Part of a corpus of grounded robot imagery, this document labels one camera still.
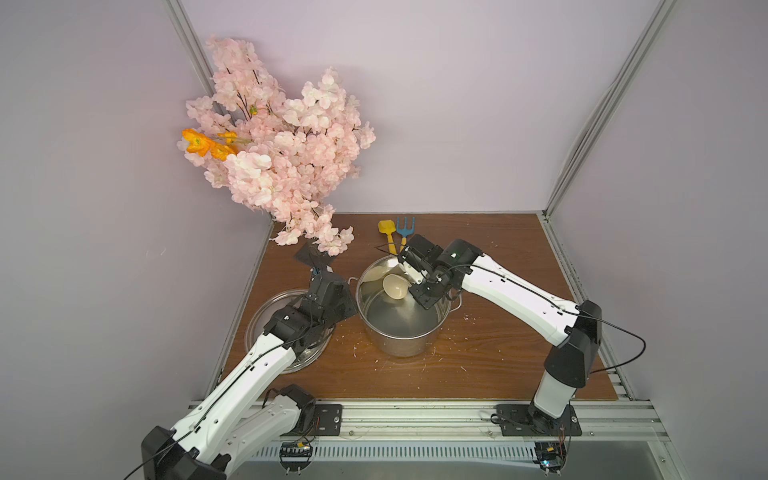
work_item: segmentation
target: wooden tabletop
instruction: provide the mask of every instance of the wooden tabletop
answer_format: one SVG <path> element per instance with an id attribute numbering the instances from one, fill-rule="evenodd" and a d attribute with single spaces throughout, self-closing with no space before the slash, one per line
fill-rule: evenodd
<path id="1" fill-rule="evenodd" d="M 481 248 L 516 275 L 554 295 L 572 299 L 557 260 L 533 214 L 420 214 L 416 232 L 442 247 L 461 238 Z M 354 227 L 355 240 L 332 264 L 345 278 L 360 276 L 385 256 L 379 220 L 389 215 L 340 214 L 335 227 Z M 280 231 L 282 225 L 276 226 Z M 400 237 L 394 234 L 395 242 Z M 293 259 L 298 245 L 270 242 L 253 284 L 224 374 L 246 354 L 245 330 L 259 307 L 284 290 L 307 288 L 309 267 Z M 341 322 L 325 352 L 299 372 L 279 376 L 272 387 L 291 383 L 315 397 L 531 399 L 551 345 L 530 326 L 479 296 L 465 293 L 462 307 L 445 321 L 422 355 L 402 359 L 379 351 L 359 316 Z M 595 368 L 601 368 L 598 359 Z M 579 399 L 616 399 L 607 373 L 591 376 Z"/>

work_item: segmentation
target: lavender wall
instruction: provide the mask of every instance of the lavender wall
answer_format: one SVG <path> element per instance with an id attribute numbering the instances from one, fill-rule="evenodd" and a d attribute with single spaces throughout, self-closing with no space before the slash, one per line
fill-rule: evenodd
<path id="1" fill-rule="evenodd" d="M 691 478 L 765 478 L 768 4 L 676 9 L 553 221 Z"/>
<path id="2" fill-rule="evenodd" d="M 269 222 L 176 149 L 204 91 L 160 2 L 2 2 L 0 45 L 0 471 L 123 478 L 204 396 Z"/>
<path id="3" fill-rule="evenodd" d="M 340 211 L 542 210 L 657 0 L 184 0 L 253 41 L 289 96 L 333 65 L 378 140 Z"/>

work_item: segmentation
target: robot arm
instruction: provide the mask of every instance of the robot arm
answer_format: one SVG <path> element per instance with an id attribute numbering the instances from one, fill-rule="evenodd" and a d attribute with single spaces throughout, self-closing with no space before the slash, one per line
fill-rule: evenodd
<path id="1" fill-rule="evenodd" d="M 602 333 L 595 318 L 600 318 L 600 307 L 589 301 L 577 306 L 546 292 L 464 240 L 454 240 L 443 250 L 415 235 L 398 260 L 415 282 L 409 292 L 424 308 L 451 290 L 466 290 L 517 316 L 552 344 L 528 415 L 542 433 L 556 431 L 576 389 L 586 385 L 598 354 Z"/>
<path id="2" fill-rule="evenodd" d="M 222 383 L 171 430 L 155 427 L 141 443 L 148 480 L 224 480 L 265 444 L 282 434 L 308 432 L 315 399 L 295 385 L 246 421 L 243 414 L 272 381 L 323 330 L 356 313 L 349 286 L 320 271 L 300 303 L 277 310 L 245 358 Z"/>

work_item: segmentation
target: yellow handle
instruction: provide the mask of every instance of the yellow handle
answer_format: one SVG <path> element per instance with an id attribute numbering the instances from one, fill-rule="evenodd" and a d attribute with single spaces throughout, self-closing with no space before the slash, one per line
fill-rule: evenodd
<path id="1" fill-rule="evenodd" d="M 395 248 L 395 241 L 392 239 L 392 234 L 386 234 L 386 239 L 389 241 L 389 252 L 392 255 L 397 255 L 397 249 Z"/>

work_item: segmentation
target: pot handle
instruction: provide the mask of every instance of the pot handle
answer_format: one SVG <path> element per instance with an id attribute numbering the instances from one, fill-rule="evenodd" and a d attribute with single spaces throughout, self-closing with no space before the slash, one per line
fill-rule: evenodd
<path id="1" fill-rule="evenodd" d="M 448 311 L 448 314 L 450 315 L 451 313 L 455 312 L 456 310 L 458 310 L 460 308 L 462 308 L 462 293 L 461 292 L 458 293 L 458 305 L 457 305 L 457 307 L 456 308 L 451 308 Z"/>

